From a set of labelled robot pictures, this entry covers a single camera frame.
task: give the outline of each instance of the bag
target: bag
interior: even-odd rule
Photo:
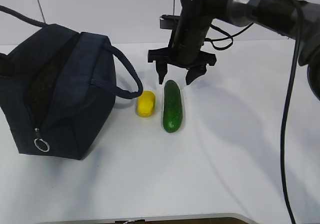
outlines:
[[[107,36],[47,25],[3,6],[0,11],[42,27],[10,54],[0,54],[0,106],[19,153],[80,160],[116,96],[142,94],[135,69]],[[117,87],[113,55],[136,81],[137,92]]]

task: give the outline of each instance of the black cable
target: black cable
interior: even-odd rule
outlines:
[[[40,28],[43,28],[43,27],[47,26],[46,23],[34,20],[32,18],[28,18],[28,17],[18,13],[17,11],[14,11],[14,10],[12,10],[10,8],[7,8],[5,6],[2,6],[2,5],[0,5],[0,11],[5,12],[7,14],[10,14],[10,15],[12,15],[12,16],[14,16],[14,17],[26,22],[26,23],[29,23],[31,25],[34,25],[34,26],[37,26],[37,27],[40,27]]]
[[[214,49],[219,50],[219,51],[222,51],[222,50],[226,50],[226,49],[230,48],[230,47],[234,44],[234,41],[233,41],[234,38],[233,38],[228,32],[224,31],[223,29],[221,29],[221,28],[219,28],[219,27],[217,27],[217,26],[215,26],[215,25],[213,25],[213,24],[210,25],[210,28],[212,28],[212,29],[214,29],[214,30],[216,30],[216,31],[224,34],[224,35],[226,36],[225,39],[231,39],[231,43],[228,44],[227,46],[225,46],[225,47],[217,47],[217,46],[215,46],[213,39],[206,38],[206,39],[205,39],[205,42],[206,42],[206,40],[207,40],[208,42],[210,42]]]
[[[303,21],[304,21],[304,13],[301,9],[300,4],[296,0],[286,0],[291,2],[297,9],[298,13],[298,22],[297,22],[297,37],[295,41],[295,49],[293,53],[293,59],[292,59],[292,67],[290,72],[290,79],[287,89],[287,94],[285,98],[284,103],[284,109],[283,109],[283,117],[282,117],[282,123],[281,123],[281,134],[280,134],[280,169],[281,169],[281,182],[282,182],[282,190],[283,190],[283,196],[286,208],[288,210],[291,223],[296,224],[294,214],[292,212],[289,197],[288,197],[288,190],[287,190],[287,181],[286,181],[286,169],[285,169],[285,137],[286,137],[286,127],[287,127],[287,119],[288,119],[288,112],[289,112],[289,106],[296,76],[296,69],[297,69],[297,62],[298,62],[298,55],[300,50],[300,44],[301,44],[301,36],[302,36],[302,29],[303,29]]]
[[[243,32],[245,32],[246,30],[248,30],[254,23],[251,23],[249,24],[247,27],[245,27],[243,30],[241,30],[240,32],[234,34],[234,35],[230,35],[228,32],[224,31],[223,29],[211,24],[210,25],[210,28],[224,34],[226,37],[225,38],[216,38],[216,39],[211,39],[211,38],[205,38],[205,42],[210,42],[211,45],[213,46],[214,49],[216,50],[219,50],[219,51],[222,51],[222,50],[226,50],[228,48],[230,48],[233,44],[234,44],[234,37],[237,37],[238,35],[242,34]],[[214,42],[217,42],[217,41],[223,41],[223,40],[227,40],[227,39],[231,39],[231,43],[228,44],[227,46],[225,47],[217,47],[215,46]]]
[[[231,35],[232,38],[239,36],[240,34],[242,34],[243,32],[247,31],[252,25],[254,25],[254,23],[249,24],[247,27],[245,27],[244,29],[242,29],[241,31],[239,31],[238,33]],[[225,38],[216,38],[216,39],[210,39],[212,42],[217,42],[217,41],[224,41],[229,39],[229,37],[225,37]]]

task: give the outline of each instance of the yellow lemon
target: yellow lemon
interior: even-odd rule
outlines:
[[[156,107],[156,96],[151,91],[144,91],[138,98],[136,113],[143,118],[150,117]]]

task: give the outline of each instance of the cucumber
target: cucumber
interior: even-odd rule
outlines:
[[[183,120],[180,89],[176,82],[169,80],[164,87],[163,127],[168,133],[176,132]]]

